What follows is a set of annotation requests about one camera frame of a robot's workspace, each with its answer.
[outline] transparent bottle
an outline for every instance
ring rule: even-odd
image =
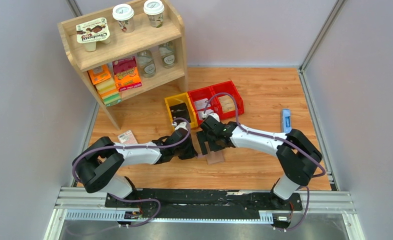
[[[148,49],[137,53],[137,65],[139,66],[139,74],[145,78],[151,78],[156,74],[153,55]]]
[[[176,64],[175,46],[172,41],[158,45],[159,54],[161,55],[162,66],[172,68]]]

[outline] white wall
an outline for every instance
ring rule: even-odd
[[[189,65],[299,66],[336,0],[170,0]],[[83,14],[119,0],[76,0]]]
[[[43,238],[95,101],[70,66],[64,0],[0,1],[0,240]]]
[[[366,238],[393,239],[393,1],[347,1],[306,74]]]

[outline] blue package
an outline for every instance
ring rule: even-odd
[[[280,130],[282,131],[282,133],[288,134],[292,129],[291,110],[287,108],[282,109],[282,112],[280,113],[280,118],[281,118]]]

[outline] gray floor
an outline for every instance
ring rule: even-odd
[[[294,215],[294,224],[299,215]],[[70,232],[88,234],[107,227],[116,226],[108,221],[66,221]],[[61,233],[60,240],[348,240],[341,214],[308,214],[304,223],[296,230],[279,232],[270,225],[235,223],[171,223],[151,222],[126,229],[115,228],[91,236],[72,236]]]

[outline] plastic bin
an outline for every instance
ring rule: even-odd
[[[208,87],[203,87],[200,89],[188,91],[187,93],[189,94],[190,103],[192,104],[192,107],[195,110],[196,121],[198,122],[198,126],[199,126],[203,122],[202,113],[204,112],[204,108],[206,105],[206,103],[204,103],[201,100],[206,99],[208,101],[214,95],[214,91],[211,87],[208,86]],[[211,101],[210,106],[207,107],[207,110],[211,109],[215,113],[217,113],[219,111],[219,106],[220,106],[219,101],[217,100],[217,98],[214,98]]]
[[[197,122],[197,117],[195,115],[194,107],[191,104],[191,100],[187,92],[166,97],[164,98],[164,102],[165,105],[167,106],[167,112],[168,112],[168,116],[170,117],[170,122],[173,122],[173,116],[170,107],[185,103],[187,107],[187,111],[189,113],[190,127],[193,129],[199,126]]]
[[[241,96],[238,93],[238,90],[236,89],[236,87],[232,81],[225,81],[222,83],[211,85],[210,87],[213,90],[214,94],[228,93],[228,94],[232,95],[236,100],[238,115],[241,115],[244,113],[244,101],[242,100]],[[229,118],[235,117],[235,110],[223,112],[219,97],[221,97],[221,96],[216,96],[215,98],[217,99],[217,102],[218,102],[217,114],[220,117],[220,119],[224,120],[224,119],[229,119]]]

